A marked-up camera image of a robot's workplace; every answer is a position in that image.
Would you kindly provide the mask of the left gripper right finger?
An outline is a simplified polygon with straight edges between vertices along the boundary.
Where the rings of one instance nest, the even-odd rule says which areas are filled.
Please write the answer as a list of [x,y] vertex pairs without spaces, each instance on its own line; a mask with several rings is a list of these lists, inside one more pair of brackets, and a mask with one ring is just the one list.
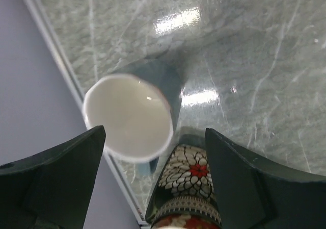
[[214,129],[205,145],[223,228],[325,228],[325,177],[250,151]]

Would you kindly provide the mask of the green mug cream inside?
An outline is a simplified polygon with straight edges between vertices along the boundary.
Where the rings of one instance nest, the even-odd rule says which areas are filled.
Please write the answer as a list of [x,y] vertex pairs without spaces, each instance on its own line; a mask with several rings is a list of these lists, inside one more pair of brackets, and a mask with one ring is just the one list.
[[85,125],[106,132],[105,150],[152,174],[170,146],[181,108],[183,80],[171,63],[130,63],[101,78],[85,94]]

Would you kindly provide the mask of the cream bowl brown stripes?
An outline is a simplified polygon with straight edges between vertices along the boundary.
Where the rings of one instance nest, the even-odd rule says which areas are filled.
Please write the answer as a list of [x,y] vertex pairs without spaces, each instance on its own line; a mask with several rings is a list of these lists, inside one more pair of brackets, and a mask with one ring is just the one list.
[[220,229],[214,222],[190,214],[174,214],[158,219],[151,228]]

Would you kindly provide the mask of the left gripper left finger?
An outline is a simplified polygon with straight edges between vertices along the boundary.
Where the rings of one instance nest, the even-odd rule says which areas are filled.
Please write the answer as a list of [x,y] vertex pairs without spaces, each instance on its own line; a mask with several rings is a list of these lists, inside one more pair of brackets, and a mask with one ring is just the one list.
[[83,228],[105,137],[96,126],[1,165],[1,228]]

